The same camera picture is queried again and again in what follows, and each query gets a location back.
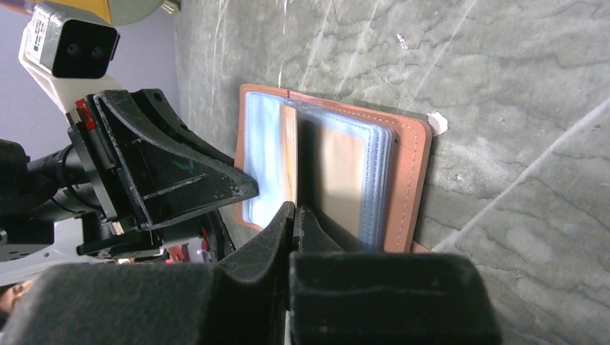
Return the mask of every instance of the card holder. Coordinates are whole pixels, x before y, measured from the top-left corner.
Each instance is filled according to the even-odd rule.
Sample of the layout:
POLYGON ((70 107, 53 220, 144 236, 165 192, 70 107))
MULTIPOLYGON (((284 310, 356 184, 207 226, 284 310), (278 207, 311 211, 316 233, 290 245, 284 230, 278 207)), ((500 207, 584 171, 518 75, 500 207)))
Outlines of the card holder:
MULTIPOLYGON (((382 233, 385 233, 382 241, 383 251, 410 252, 413 250, 412 248, 418 247, 414 242, 414 247, 412 247, 411 243, 432 138, 431 131, 425 122, 382 111, 328 101, 286 89, 245 84, 242 85, 240 90, 240 122, 235 154, 235 167, 242 170, 245 170, 245 97, 249 92, 265 93, 284 99, 289 98, 292 101, 311 104, 333 111, 336 114, 391 129, 395 137, 394 146, 390 146, 391 152, 385 156, 389 161, 389 169, 387 175, 385 175, 388 182, 385 192, 387 217, 385 217, 385 229, 382 231, 382 233)), ((244 208, 244 203, 235 205, 236 222, 262 230, 260 226, 244 219, 244 208)), ((316 215, 322 223, 324 215, 318 212, 316 215)))
POLYGON ((256 92, 245 95, 244 171, 258 181, 260 195, 244 202, 243 219, 264 228, 286 199, 279 137, 281 107, 284 105, 296 109, 300 122, 316 128, 314 135, 303 138, 318 148, 314 154, 316 159, 313 164, 299 164, 320 172, 319 178, 304 186, 317 192, 310 200, 311 204, 355 236, 359 250, 379 250, 385 221, 388 154, 393 143, 393 131, 288 98, 256 92), (351 138, 361 143, 363 155, 353 149, 351 152, 337 151, 342 147, 350 150, 350 145, 353 146, 351 138), (360 164, 347 164, 354 163, 354 157, 362 158, 360 164), (346 166, 352 171, 338 174, 346 166), (354 182, 360 184, 356 186, 358 188, 346 188, 354 182))

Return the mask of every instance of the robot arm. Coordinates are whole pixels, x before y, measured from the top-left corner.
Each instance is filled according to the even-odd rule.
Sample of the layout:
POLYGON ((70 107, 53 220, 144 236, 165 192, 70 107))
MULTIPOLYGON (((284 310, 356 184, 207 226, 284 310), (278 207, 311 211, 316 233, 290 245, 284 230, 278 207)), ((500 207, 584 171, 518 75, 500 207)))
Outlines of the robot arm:
POLYGON ((36 6, 19 61, 65 115, 72 144, 30 162, 0 143, 0 261, 40 253, 71 218, 83 220, 73 251, 97 259, 154 255, 203 229, 226 237, 218 208, 258 194, 161 90, 130 93, 106 74, 118 41, 90 12, 36 6))

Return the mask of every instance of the marble surface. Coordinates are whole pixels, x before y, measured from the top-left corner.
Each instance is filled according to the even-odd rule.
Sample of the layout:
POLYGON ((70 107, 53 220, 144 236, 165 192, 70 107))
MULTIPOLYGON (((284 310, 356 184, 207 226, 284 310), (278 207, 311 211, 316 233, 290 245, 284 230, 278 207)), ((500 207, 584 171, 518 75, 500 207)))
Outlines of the marble surface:
POLYGON ((610 98, 436 250, 470 257, 515 344, 610 344, 610 98))
POLYGON ((181 113, 230 155, 242 83, 440 112, 418 241, 480 265, 510 342, 610 343, 610 167, 579 158, 608 147, 582 121, 610 96, 610 2, 183 0, 176 42, 181 113))

